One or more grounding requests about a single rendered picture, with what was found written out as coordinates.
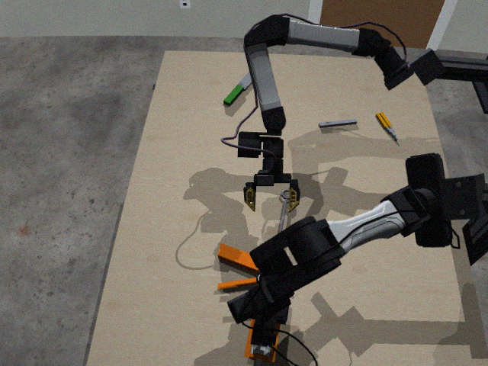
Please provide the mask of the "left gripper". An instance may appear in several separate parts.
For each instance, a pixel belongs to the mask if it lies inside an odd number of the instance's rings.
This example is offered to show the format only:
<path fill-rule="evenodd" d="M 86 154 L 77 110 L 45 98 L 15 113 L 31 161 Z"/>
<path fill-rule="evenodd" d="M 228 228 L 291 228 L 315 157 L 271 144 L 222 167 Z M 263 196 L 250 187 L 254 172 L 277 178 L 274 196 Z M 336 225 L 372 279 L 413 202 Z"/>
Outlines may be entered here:
<path fill-rule="evenodd" d="M 266 316 L 278 315 L 278 320 L 280 320 L 280 321 L 277 320 L 276 323 L 286 325 L 288 310 L 289 310 L 289 306 L 285 307 L 282 310 L 279 310 L 278 312 L 276 310 L 273 310 L 273 309 L 269 310 L 269 309 L 263 308 L 263 309 L 261 309 L 261 313 L 263 313 Z"/>

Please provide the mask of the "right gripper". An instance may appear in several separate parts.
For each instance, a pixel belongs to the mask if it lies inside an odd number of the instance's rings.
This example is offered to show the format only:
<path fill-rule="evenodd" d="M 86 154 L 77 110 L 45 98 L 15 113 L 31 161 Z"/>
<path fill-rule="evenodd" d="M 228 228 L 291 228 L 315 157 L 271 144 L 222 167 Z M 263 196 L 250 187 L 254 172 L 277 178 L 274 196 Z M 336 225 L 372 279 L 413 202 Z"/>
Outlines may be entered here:
<path fill-rule="evenodd" d="M 262 170 L 271 170 L 274 165 L 274 158 L 263 159 Z M 298 188 L 298 180 L 291 179 L 290 173 L 283 173 L 283 159 L 281 162 L 281 179 L 275 179 L 275 183 L 290 183 L 290 195 L 289 195 L 289 212 L 291 212 L 300 203 L 300 189 Z M 257 175 L 254 175 L 254 182 L 247 182 L 244 191 L 245 203 L 255 212 L 255 196 L 256 186 L 274 186 L 274 185 L 257 185 Z M 252 204 L 250 204 L 252 202 Z M 294 203 L 294 204 L 292 204 Z"/>

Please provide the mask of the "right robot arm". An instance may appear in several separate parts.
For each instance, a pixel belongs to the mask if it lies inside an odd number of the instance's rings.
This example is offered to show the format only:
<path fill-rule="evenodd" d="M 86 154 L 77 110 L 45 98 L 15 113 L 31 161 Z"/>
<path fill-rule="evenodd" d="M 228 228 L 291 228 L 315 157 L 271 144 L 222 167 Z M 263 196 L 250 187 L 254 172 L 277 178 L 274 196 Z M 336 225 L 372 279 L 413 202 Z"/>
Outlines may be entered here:
<path fill-rule="evenodd" d="M 238 146 L 262 149 L 263 142 L 263 149 L 273 152 L 280 159 L 284 157 L 284 141 L 280 137 L 272 136 L 281 136 L 286 118 L 277 93 L 267 47 L 300 44 L 342 50 L 354 56 L 374 56 L 386 84 L 409 68 L 393 46 L 390 47 L 392 43 L 382 38 L 376 30 L 304 24 L 290 21 L 290 18 L 278 14 L 271 15 L 248 33 L 244 44 L 267 133 L 241 131 Z M 274 185 L 275 179 L 281 179 L 280 159 L 277 159 L 278 164 L 274 164 L 271 170 L 258 171 L 257 185 Z"/>

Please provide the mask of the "grey flat bar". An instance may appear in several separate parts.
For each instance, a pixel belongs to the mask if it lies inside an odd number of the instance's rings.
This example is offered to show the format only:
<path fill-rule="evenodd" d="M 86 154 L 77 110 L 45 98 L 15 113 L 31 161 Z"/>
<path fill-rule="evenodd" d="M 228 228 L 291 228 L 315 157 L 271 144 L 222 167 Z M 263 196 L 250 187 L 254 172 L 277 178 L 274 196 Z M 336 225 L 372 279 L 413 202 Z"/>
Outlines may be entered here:
<path fill-rule="evenodd" d="M 330 122 L 322 122 L 319 123 L 319 127 L 331 127 L 331 126 L 338 126 L 338 125 L 346 125 L 346 124 L 356 124 L 356 119 L 350 120 L 337 120 L 337 121 L 330 121 Z"/>

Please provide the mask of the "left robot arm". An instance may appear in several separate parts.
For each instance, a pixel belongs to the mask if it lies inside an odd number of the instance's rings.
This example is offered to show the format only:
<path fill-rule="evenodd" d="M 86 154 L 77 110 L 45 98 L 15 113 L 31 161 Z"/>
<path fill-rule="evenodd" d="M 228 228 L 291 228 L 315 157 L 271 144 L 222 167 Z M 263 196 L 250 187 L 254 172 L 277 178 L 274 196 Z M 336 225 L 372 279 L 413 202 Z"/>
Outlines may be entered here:
<path fill-rule="evenodd" d="M 427 159 L 430 161 L 427 162 Z M 413 161 L 415 164 L 412 164 Z M 253 327 L 275 329 L 278 315 L 266 316 L 261 313 L 261 309 L 273 309 L 278 312 L 290 306 L 290 297 L 295 291 L 338 268 L 342 264 L 339 259 L 350 249 L 372 240 L 389 239 L 399 233 L 406 237 L 415 232 L 418 246 L 446 245 L 446 224 L 437 217 L 418 212 L 400 212 L 387 216 L 398 210 L 427 210 L 445 220 L 436 157 L 407 159 L 406 173 L 408 185 L 387 195 L 375 209 L 367 213 L 347 220 L 328 222 L 326 219 L 316 221 L 314 216 L 305 217 L 253 249 L 249 254 L 260 275 L 283 271 L 293 266 L 284 250 L 288 246 L 297 264 L 306 264 L 298 265 L 286 271 L 287 273 L 262 277 L 261 290 L 242 313 L 242 321 L 256 315 Z M 363 227 L 329 250 L 361 224 L 364 224 Z M 258 286 L 227 301 L 237 324 L 241 323 L 239 315 L 242 309 L 259 289 L 259 276 L 256 278 Z"/>

